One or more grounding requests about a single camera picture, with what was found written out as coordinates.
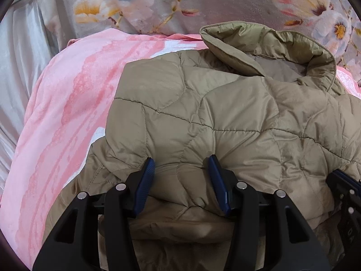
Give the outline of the pink patterned blanket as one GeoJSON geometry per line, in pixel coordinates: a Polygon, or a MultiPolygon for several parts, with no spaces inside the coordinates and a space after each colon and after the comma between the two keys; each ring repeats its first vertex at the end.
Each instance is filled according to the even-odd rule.
{"type": "Polygon", "coordinates": [[[31,95],[1,199],[1,229],[32,267],[46,237],[48,212],[80,174],[106,122],[126,64],[205,50],[201,34],[128,35],[115,29],[78,39],[56,55],[31,95]]]}

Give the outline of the grey floral bedsheet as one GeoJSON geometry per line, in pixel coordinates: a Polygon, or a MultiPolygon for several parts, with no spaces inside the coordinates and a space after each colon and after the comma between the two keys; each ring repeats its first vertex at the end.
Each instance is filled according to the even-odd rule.
{"type": "Polygon", "coordinates": [[[360,19],[348,0],[36,0],[58,46],[108,28],[130,34],[196,34],[249,21],[303,33],[360,81],[360,19]]]}

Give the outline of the silver satin curtain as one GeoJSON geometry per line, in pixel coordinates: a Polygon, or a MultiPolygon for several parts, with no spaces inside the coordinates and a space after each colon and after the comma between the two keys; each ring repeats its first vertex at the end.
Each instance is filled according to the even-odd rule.
{"type": "Polygon", "coordinates": [[[32,90],[57,49],[37,0],[15,0],[1,21],[1,188],[32,90]]]}

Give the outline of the tan quilted jacket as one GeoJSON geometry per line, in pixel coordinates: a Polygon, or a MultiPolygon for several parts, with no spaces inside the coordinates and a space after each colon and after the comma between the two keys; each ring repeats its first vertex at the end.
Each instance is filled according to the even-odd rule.
{"type": "Polygon", "coordinates": [[[79,192],[107,192],[151,157],[155,177],[131,224],[141,270],[222,270],[233,224],[206,172],[210,155],[258,191],[282,189],[332,266],[345,251],[326,184],[360,179],[360,100],[330,51],[295,31],[231,21],[200,31],[205,50],[126,64],[105,136],[59,194],[45,235],[79,192]]]}

